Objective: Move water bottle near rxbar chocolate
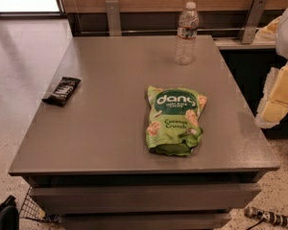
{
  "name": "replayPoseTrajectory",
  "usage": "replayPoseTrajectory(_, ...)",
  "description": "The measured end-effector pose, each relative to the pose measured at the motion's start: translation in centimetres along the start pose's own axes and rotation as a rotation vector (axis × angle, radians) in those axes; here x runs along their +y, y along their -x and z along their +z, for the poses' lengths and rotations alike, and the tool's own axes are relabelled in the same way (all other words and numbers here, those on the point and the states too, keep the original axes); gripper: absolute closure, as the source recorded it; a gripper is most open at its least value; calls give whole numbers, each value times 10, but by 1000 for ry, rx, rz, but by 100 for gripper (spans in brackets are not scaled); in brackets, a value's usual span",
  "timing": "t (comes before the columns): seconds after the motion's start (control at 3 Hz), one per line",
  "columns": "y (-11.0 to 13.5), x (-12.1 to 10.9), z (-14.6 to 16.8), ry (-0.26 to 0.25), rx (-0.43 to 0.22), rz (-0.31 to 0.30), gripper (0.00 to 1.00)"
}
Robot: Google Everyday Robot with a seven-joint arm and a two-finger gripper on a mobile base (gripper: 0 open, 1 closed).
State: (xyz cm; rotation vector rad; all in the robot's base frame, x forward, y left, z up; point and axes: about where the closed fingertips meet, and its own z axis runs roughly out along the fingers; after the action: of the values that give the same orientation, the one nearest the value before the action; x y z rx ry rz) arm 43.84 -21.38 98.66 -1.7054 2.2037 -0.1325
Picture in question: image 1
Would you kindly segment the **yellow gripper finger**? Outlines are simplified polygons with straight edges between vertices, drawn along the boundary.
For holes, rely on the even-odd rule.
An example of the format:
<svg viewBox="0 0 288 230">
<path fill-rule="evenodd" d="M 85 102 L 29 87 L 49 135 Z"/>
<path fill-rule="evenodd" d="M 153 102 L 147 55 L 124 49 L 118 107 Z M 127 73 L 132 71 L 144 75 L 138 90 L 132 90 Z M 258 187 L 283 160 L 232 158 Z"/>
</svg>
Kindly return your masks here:
<svg viewBox="0 0 288 230">
<path fill-rule="evenodd" d="M 267 26 L 261 28 L 256 34 L 256 39 L 276 40 L 277 26 L 280 21 L 280 16 L 271 21 Z"/>
<path fill-rule="evenodd" d="M 272 128 L 288 114 L 288 61 L 277 69 L 272 67 L 263 88 L 255 123 L 261 128 Z"/>
</svg>

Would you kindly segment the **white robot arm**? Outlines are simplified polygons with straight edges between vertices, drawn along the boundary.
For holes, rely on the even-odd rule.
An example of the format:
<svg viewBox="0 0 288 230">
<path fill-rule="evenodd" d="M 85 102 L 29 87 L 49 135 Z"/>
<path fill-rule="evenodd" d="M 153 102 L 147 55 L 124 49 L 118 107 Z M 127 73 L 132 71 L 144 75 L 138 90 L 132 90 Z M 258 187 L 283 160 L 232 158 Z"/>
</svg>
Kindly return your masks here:
<svg viewBox="0 0 288 230">
<path fill-rule="evenodd" d="M 272 67 L 263 88 L 255 123 L 261 128 L 272 128 L 288 114 L 288 8 L 277 21 L 276 53 L 287 59 L 280 69 Z"/>
</svg>

